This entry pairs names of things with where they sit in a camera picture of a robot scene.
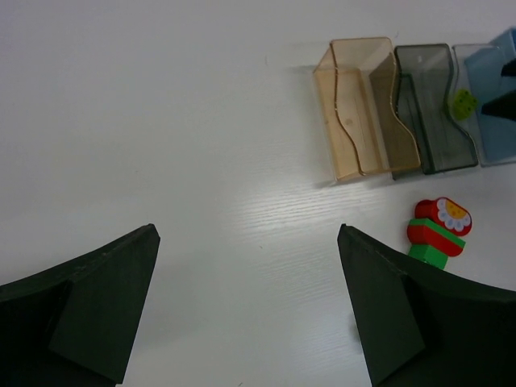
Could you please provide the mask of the red flower lego brick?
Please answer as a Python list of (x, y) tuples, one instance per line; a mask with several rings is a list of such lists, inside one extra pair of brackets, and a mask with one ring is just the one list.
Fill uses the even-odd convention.
[(457, 236), (466, 236), (472, 230), (471, 214), (447, 197), (418, 202), (414, 208), (414, 217), (428, 218)]

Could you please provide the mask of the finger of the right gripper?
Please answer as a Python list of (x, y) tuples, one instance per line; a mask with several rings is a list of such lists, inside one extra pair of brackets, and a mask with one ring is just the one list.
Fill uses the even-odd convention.
[(515, 121), (515, 59), (481, 73), (481, 117)]

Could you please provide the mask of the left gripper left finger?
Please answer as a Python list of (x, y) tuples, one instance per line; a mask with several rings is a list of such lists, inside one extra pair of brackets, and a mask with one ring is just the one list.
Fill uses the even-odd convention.
[(2, 285), (1, 384), (121, 385), (159, 246), (148, 224)]

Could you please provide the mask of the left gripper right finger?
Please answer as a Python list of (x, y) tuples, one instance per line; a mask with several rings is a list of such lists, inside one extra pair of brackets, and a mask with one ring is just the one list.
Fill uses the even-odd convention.
[(338, 246), (374, 386), (513, 386), (515, 293), (342, 225)]

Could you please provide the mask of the red green lego stack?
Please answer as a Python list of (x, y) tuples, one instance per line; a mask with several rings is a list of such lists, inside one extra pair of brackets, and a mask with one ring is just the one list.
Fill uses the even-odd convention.
[(466, 242), (427, 218), (413, 218), (406, 228), (408, 256), (444, 270), (450, 257), (459, 256)]

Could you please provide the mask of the lime square lego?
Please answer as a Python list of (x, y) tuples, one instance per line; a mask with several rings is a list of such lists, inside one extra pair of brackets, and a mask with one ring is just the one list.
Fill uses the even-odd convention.
[(451, 112), (458, 121), (468, 119), (476, 109), (477, 99), (467, 89), (459, 89), (451, 103)]

